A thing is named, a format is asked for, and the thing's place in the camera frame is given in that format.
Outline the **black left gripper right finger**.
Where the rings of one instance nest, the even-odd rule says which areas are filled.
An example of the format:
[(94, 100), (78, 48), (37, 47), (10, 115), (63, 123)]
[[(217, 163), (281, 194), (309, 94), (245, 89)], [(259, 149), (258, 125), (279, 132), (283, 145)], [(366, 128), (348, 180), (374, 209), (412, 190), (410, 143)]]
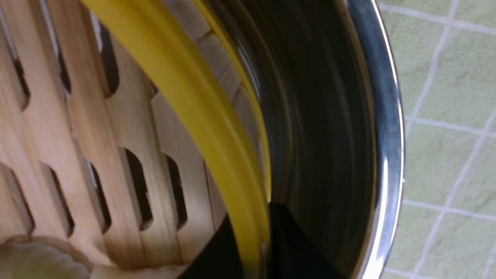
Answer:
[(345, 279), (281, 203), (270, 203), (272, 279)]

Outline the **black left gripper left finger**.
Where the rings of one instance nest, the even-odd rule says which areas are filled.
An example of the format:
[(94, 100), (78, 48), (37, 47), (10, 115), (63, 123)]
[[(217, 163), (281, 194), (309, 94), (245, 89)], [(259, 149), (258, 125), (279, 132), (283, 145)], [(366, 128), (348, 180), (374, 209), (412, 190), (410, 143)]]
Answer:
[(243, 267), (229, 217), (225, 217), (180, 279), (243, 279)]

